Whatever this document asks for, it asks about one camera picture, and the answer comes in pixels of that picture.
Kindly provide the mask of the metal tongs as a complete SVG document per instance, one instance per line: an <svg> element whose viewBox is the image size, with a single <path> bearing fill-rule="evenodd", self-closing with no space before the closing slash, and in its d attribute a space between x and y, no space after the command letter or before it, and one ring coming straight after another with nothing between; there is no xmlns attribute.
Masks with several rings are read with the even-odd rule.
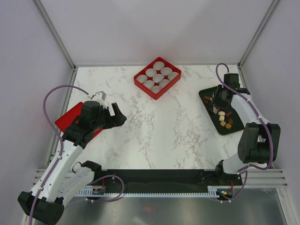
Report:
<svg viewBox="0 0 300 225"><path fill-rule="evenodd" d="M218 114L218 112L220 111L220 107L215 103L214 98L215 94L212 93L212 96L210 98L210 105L212 106L213 113Z"/></svg>

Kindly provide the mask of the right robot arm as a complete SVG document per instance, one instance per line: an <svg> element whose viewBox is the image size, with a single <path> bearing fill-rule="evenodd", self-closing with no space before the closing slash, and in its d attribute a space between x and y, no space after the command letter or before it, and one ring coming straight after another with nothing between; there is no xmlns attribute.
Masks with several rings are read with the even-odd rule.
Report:
<svg viewBox="0 0 300 225"><path fill-rule="evenodd" d="M216 108L230 106L244 126L237 153L219 162L222 169L214 173L216 183L225 185L231 174L241 174L250 167L269 169L277 157L280 126L262 116L246 88L235 90L219 85L212 104Z"/></svg>

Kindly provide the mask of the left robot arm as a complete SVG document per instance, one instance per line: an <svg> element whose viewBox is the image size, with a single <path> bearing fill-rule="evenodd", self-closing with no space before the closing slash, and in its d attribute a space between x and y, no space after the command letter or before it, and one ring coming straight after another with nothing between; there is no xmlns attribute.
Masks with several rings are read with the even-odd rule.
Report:
<svg viewBox="0 0 300 225"><path fill-rule="evenodd" d="M70 167L94 138L99 129L122 126L127 120L117 103L112 103L114 115L100 101L86 101L62 136L60 150L47 167L40 180L29 192L22 191L18 202L24 213L32 220L47 225L56 224L70 200L86 185L97 185L102 181L101 165L86 161L70 179L65 180Z"/></svg>

